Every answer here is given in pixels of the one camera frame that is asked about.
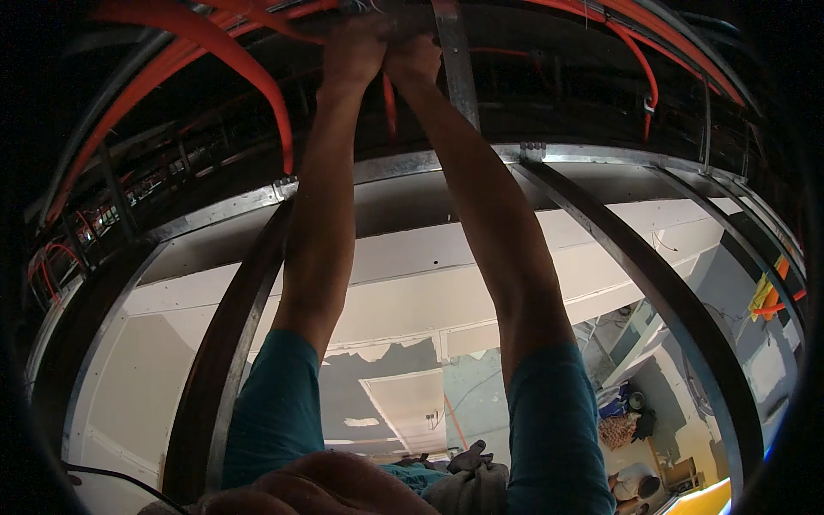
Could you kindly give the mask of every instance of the hand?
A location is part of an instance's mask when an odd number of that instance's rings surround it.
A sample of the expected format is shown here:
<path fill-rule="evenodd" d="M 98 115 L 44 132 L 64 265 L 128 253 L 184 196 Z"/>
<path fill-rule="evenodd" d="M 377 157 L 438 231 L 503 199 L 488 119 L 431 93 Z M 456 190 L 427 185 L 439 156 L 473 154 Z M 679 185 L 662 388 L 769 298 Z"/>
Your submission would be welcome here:
<path fill-rule="evenodd" d="M 431 35 L 417 35 L 386 52 L 383 69 L 401 87 L 408 83 L 432 85 L 441 69 L 441 49 Z"/>
<path fill-rule="evenodd" d="M 354 16 L 335 28 L 323 52 L 325 89 L 363 94 L 386 53 L 389 21 L 380 14 Z"/>

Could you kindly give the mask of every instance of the gray rag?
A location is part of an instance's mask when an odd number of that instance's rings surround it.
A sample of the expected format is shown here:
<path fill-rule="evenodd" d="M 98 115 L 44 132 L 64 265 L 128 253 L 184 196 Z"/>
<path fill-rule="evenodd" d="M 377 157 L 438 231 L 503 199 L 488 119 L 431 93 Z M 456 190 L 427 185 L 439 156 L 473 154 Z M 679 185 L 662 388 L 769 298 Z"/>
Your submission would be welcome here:
<path fill-rule="evenodd" d="M 452 475 L 433 483 L 424 499 L 442 515 L 503 515 L 507 511 L 509 469 L 492 463 L 492 454 L 481 455 L 483 440 L 455 456 L 449 464 Z"/>

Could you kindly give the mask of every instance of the blue fabric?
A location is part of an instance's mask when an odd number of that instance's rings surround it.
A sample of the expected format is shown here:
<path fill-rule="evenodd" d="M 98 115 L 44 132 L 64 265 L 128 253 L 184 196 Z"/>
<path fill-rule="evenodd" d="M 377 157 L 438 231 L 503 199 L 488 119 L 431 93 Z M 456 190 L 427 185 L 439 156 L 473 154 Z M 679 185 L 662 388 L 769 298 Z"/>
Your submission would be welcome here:
<path fill-rule="evenodd" d="M 612 515 L 595 394 L 578 348 L 555 344 L 525 358 L 507 402 L 508 513 Z"/>
<path fill-rule="evenodd" d="M 429 486 L 435 481 L 446 477 L 447 472 L 432 471 L 423 463 L 411 463 L 409 466 L 400 465 L 379 465 L 384 471 L 389 472 L 403 483 L 410 487 L 417 495 L 424 495 Z"/>
<path fill-rule="evenodd" d="M 235 401 L 223 462 L 224 489 L 323 451 L 317 352 L 303 337 L 273 329 L 266 335 Z"/>

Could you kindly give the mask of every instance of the white shirt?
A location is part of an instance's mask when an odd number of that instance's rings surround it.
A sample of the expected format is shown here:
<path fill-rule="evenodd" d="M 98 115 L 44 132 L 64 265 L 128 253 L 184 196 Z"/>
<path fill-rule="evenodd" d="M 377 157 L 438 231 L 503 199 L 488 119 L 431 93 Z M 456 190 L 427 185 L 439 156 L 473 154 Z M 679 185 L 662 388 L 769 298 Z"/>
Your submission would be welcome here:
<path fill-rule="evenodd" d="M 644 463 L 625 466 L 618 472 L 618 482 L 615 488 L 612 489 L 612 493 L 619 501 L 634 499 L 638 497 L 639 483 L 648 475 L 655 475 L 655 472 Z"/>

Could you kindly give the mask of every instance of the hair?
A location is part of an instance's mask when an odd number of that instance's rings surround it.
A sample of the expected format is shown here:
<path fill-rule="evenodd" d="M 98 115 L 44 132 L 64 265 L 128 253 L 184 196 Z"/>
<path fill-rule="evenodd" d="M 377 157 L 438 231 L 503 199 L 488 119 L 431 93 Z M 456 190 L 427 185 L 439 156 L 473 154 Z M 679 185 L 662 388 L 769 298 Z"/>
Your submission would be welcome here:
<path fill-rule="evenodd" d="M 646 499 L 652 494 L 655 494 L 655 492 L 658 492 L 658 488 L 660 486 L 661 480 L 659 478 L 654 475 L 648 475 L 643 478 L 638 485 L 638 496 L 642 499 Z"/>

